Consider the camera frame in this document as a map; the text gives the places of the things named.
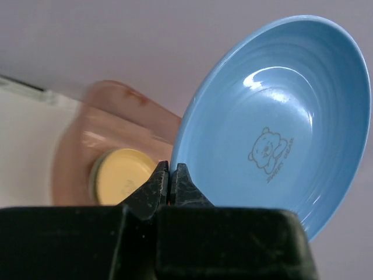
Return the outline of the light blue plastic plate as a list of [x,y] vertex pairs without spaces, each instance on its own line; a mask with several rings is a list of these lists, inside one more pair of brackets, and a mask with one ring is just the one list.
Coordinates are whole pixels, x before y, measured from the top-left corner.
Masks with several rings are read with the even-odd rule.
[[170,173],[218,207],[295,212],[314,239],[343,202],[371,119],[364,56],[337,23],[299,15],[239,42],[191,99]]

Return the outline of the pale yellow plastic plate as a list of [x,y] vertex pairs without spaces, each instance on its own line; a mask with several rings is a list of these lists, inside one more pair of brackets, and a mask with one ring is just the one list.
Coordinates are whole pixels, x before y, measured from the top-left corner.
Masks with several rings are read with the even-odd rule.
[[90,198],[100,205],[119,204],[144,184],[155,168],[153,159],[138,150],[109,150],[91,168]]

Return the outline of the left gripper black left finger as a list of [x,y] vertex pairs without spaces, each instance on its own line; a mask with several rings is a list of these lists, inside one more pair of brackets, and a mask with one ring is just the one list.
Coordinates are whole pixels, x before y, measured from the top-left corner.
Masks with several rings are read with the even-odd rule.
[[154,279],[155,216],[168,163],[114,206],[1,210],[2,279]]

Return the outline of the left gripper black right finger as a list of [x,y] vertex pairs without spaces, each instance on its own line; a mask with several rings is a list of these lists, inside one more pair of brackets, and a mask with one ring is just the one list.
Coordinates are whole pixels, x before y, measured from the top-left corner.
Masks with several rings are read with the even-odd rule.
[[156,213],[158,279],[318,279],[298,216],[283,209],[213,206],[184,163]]

